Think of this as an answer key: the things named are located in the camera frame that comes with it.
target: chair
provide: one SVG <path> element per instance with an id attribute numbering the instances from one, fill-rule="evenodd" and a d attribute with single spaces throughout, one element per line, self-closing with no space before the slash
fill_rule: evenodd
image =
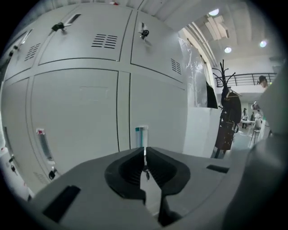
<path id="1" fill-rule="evenodd" d="M 249 146 L 251 145 L 252 139 L 253 139 L 253 135 L 254 137 L 254 144 L 255 144 L 255 139 L 256 139 L 256 133 L 260 133 L 260 129 L 261 129 L 261 120 L 260 119 L 255 119 L 255 123 L 254 123 L 254 128 L 253 128 L 253 133 L 252 133 L 252 137 L 251 140 L 249 142 Z"/>

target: railing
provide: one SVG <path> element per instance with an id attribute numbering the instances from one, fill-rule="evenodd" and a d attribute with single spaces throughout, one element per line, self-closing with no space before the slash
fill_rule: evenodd
<path id="1" fill-rule="evenodd" d="M 276 73 L 255 73 L 255 74 L 236 74 L 230 78 L 227 86 L 239 86 L 239 85 L 257 85 L 259 84 L 259 77 L 263 75 L 266 77 L 267 82 L 273 82 L 276 78 Z M 215 78 L 217 87 L 223 87 L 222 81 L 219 78 Z"/>

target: locker door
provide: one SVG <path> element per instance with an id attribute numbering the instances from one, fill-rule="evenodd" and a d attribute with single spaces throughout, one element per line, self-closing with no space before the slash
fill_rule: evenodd
<path id="1" fill-rule="evenodd" d="M 3 90 L 2 124 L 6 144 L 15 156 L 13 161 L 30 189 L 37 193 L 49 183 L 48 177 L 41 168 L 33 148 L 26 124 L 25 100 L 28 79 L 10 85 Z"/>
<path id="2" fill-rule="evenodd" d="M 51 27 L 60 22 L 65 15 L 71 12 L 75 5 L 61 7 L 41 15 L 28 30 L 27 39 L 15 51 L 7 68 L 6 80 L 14 75 L 30 69 L 42 44 L 51 32 Z"/>
<path id="3" fill-rule="evenodd" d="M 148 125 L 148 145 L 182 152 L 187 122 L 187 92 L 148 76 L 131 74 L 130 141 L 135 127 Z"/>
<path id="4" fill-rule="evenodd" d="M 80 14 L 57 31 L 45 49 L 40 64 L 69 58 L 118 60 L 131 9 L 105 4 L 85 4 L 71 14 Z"/>
<path id="5" fill-rule="evenodd" d="M 32 126 L 45 130 L 61 174 L 118 152 L 116 93 L 116 71 L 73 69 L 35 76 Z"/>
<path id="6" fill-rule="evenodd" d="M 149 30 L 147 41 L 151 46 L 140 38 L 138 26 L 141 22 Z M 177 34 L 157 18 L 143 12 L 138 12 L 137 16 L 131 63 L 183 82 L 182 51 Z"/>

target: gray locker cabinet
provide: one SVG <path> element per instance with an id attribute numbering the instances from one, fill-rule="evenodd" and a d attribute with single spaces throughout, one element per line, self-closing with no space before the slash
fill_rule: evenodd
<path id="1" fill-rule="evenodd" d="M 25 43 L 19 47 L 19 51 L 14 52 L 7 68 L 5 80 L 8 80 L 22 71 L 30 69 L 33 66 L 36 55 L 39 53 L 39 50 L 47 39 L 49 33 L 52 31 L 51 27 L 60 22 L 61 19 L 74 8 L 76 8 L 75 5 L 70 5 L 55 9 L 41 15 L 35 21 L 31 28 L 32 31 L 27 37 Z"/>
<path id="2" fill-rule="evenodd" d="M 139 23 L 149 30 L 145 44 L 138 32 Z M 177 34 L 163 22 L 146 13 L 138 12 L 135 25 L 131 64 L 152 69 L 183 82 L 182 51 Z"/>
<path id="3" fill-rule="evenodd" d="M 187 122 L 187 92 L 151 77 L 131 74 L 130 144 L 135 127 L 148 125 L 148 145 L 182 152 Z"/>
<path id="4" fill-rule="evenodd" d="M 33 130 L 45 130 L 60 174 L 82 162 L 118 152 L 117 76 L 117 71 L 97 69 L 35 76 L 31 95 Z"/>
<path id="5" fill-rule="evenodd" d="M 49 183 L 49 179 L 35 156 L 28 135 L 25 115 L 27 83 L 28 79 L 24 79 L 4 88 L 1 113 L 15 156 L 13 162 L 29 188 L 37 193 Z"/>
<path id="6" fill-rule="evenodd" d="M 70 58 L 101 58 L 119 61 L 122 41 L 131 9 L 85 4 L 66 34 L 57 31 L 41 57 L 40 64 Z"/>

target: ceiling light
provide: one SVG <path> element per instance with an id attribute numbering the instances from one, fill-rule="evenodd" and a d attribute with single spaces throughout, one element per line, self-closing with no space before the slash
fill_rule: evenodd
<path id="1" fill-rule="evenodd" d="M 261 41 L 259 45 L 260 45 L 260 47 L 263 48 L 263 47 L 265 47 L 267 45 L 267 42 L 266 41 Z"/>
<path id="2" fill-rule="evenodd" d="M 231 47 L 226 47 L 226 48 L 224 49 L 224 52 L 225 52 L 225 53 L 230 53 L 231 51 L 232 51 Z"/>
<path id="3" fill-rule="evenodd" d="M 219 13 L 219 9 L 215 9 L 215 10 L 209 12 L 209 15 L 216 16 L 218 13 Z"/>

